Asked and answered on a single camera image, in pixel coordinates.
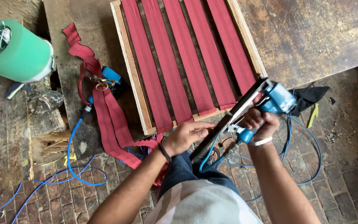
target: jeans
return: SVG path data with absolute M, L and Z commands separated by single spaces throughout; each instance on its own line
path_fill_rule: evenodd
M 193 181 L 205 179 L 209 182 L 212 182 L 217 185 L 225 186 L 236 192 L 240 197 L 240 192 L 238 191 L 236 185 L 229 179 L 226 175 L 217 171 L 215 168 L 211 168 L 205 173 L 200 173 L 201 162 L 191 164 L 189 153 L 186 151 L 181 155 L 172 157 L 172 162 L 168 165 L 167 172 L 165 174 L 164 180 L 161 184 L 160 194 L 158 195 L 158 200 L 173 186 L 181 183 L 183 181 Z M 204 167 L 211 165 L 211 163 L 206 162 Z

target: green bucket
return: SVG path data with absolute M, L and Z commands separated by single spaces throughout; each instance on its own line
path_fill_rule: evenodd
M 0 30 L 4 29 L 3 24 L 10 28 L 12 37 L 0 53 L 0 76 L 28 83 L 49 74 L 54 64 L 52 45 L 15 20 L 0 21 Z

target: t-shirt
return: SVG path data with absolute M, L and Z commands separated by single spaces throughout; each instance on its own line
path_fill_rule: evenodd
M 181 182 L 168 190 L 144 223 L 262 222 L 231 189 L 207 180 L 194 180 Z

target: red webbing strap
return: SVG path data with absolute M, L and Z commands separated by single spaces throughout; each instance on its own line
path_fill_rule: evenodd
M 160 7 L 157 0 L 143 0 L 142 4 L 156 48 L 158 61 L 161 65 L 162 75 L 167 85 L 169 98 L 171 99 L 173 113 L 175 114 L 176 122 L 180 125 L 186 121 L 193 120 L 193 116 Z
M 123 0 L 122 8 L 127 18 L 129 32 L 157 126 L 157 132 L 162 133 L 173 128 L 173 124 L 138 5 L 136 0 Z
M 187 27 L 179 0 L 163 0 L 173 35 L 189 80 L 198 114 L 204 116 L 216 111 L 198 60 L 196 48 Z
M 191 24 L 221 110 L 236 104 L 212 31 L 200 0 L 185 0 Z
M 97 59 L 94 58 L 92 50 L 80 44 L 80 37 L 77 33 L 75 25 L 72 23 L 63 30 L 67 35 L 71 55 L 79 56 L 84 61 L 80 66 L 80 77 L 85 76 L 86 70 L 93 75 L 102 77 L 101 66 Z M 120 159 L 133 169 L 141 163 L 135 155 L 129 153 L 122 148 L 126 146 L 147 146 L 155 148 L 162 139 L 162 134 L 157 136 L 157 140 L 134 141 L 128 129 L 127 119 L 122 108 L 118 105 L 116 99 L 110 91 L 98 91 L 93 88 L 93 106 L 96 110 L 97 121 L 102 137 L 102 145 L 104 150 L 111 156 Z M 159 176 L 154 183 L 161 185 L 162 176 Z
M 244 95 L 255 84 L 255 77 L 248 63 L 246 53 L 234 28 L 224 0 L 207 0 L 223 46 L 226 49 L 241 94 Z

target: hand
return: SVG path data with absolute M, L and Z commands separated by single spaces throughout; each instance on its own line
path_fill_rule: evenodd
M 257 103 L 259 97 L 256 97 L 253 101 Z M 277 116 L 272 113 L 264 113 L 263 115 L 255 107 L 251 107 L 248 112 L 244 114 L 244 119 L 241 120 L 239 125 L 251 130 L 252 128 L 259 128 L 259 125 L 263 123 L 263 119 L 266 121 L 265 124 L 254 134 L 253 140 L 263 140 L 271 137 L 276 130 L 280 127 L 280 122 Z
M 208 135 L 208 128 L 215 126 L 216 124 L 201 121 L 184 123 L 167 137 L 162 146 L 171 157 L 182 154 L 193 142 L 205 138 Z

